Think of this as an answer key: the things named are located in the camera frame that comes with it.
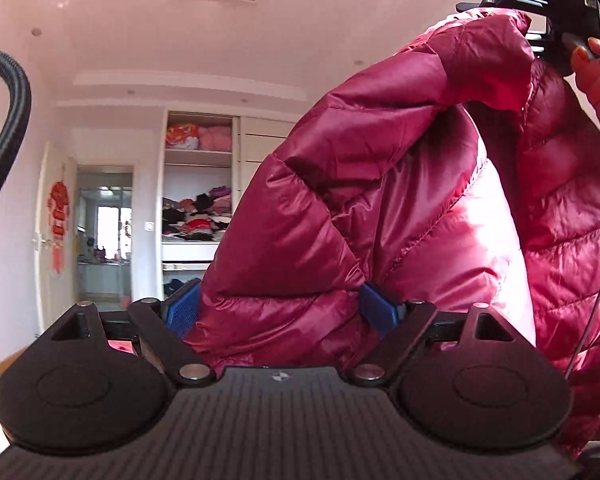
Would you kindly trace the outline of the folded bedding top shelf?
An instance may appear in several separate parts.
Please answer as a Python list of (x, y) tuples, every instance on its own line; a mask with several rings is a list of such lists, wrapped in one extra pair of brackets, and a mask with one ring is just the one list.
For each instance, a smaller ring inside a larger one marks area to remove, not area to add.
[(230, 152), (232, 139), (227, 126), (178, 124), (166, 129), (166, 148), (172, 150)]

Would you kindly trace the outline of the white wardrobe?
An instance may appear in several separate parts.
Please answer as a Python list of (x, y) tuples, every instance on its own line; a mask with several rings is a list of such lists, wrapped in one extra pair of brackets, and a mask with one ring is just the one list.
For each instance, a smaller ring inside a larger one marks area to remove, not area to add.
[(279, 118), (166, 112), (157, 204), (163, 296), (204, 276), (242, 193), (293, 125)]

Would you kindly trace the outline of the dark clothes pile lower shelf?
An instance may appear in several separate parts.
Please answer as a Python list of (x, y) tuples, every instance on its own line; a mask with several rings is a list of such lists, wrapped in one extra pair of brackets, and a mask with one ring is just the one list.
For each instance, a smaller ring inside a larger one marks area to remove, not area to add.
[(169, 297), (175, 294), (179, 289), (184, 287), (186, 282), (181, 281), (179, 278), (172, 278), (171, 281), (163, 284), (163, 295)]

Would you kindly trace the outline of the red puffer down jacket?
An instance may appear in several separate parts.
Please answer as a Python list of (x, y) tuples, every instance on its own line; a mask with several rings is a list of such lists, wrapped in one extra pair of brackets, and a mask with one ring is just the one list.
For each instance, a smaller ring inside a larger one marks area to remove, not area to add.
[(261, 162), (204, 274), (186, 342), (214, 368), (355, 365), (373, 284), (445, 311), (485, 302), (600, 431), (600, 132), (536, 58), (526, 14), (435, 24), (323, 96)]

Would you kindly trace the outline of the white bedroom door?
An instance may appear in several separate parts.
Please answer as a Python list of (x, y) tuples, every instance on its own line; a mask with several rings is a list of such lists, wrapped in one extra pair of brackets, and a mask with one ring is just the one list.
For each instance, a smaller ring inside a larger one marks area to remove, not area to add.
[(76, 161), (45, 144), (34, 220), (34, 276), (38, 335), (74, 304)]

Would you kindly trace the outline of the pile of clothes upper shelf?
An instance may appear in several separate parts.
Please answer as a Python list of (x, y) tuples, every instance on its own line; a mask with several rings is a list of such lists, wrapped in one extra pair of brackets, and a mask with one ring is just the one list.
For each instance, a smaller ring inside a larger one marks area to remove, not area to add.
[(232, 190), (217, 186), (182, 200), (162, 200), (162, 237), (184, 242), (219, 242), (232, 220)]

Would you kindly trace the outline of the red Chinese knot decoration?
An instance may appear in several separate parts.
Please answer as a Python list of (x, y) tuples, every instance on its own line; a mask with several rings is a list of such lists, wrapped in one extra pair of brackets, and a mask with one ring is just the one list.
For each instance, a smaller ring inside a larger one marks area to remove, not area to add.
[(70, 217), (70, 198), (63, 180), (50, 188), (47, 199), (48, 227), (50, 228), (50, 266), (56, 275), (64, 272), (64, 244)]

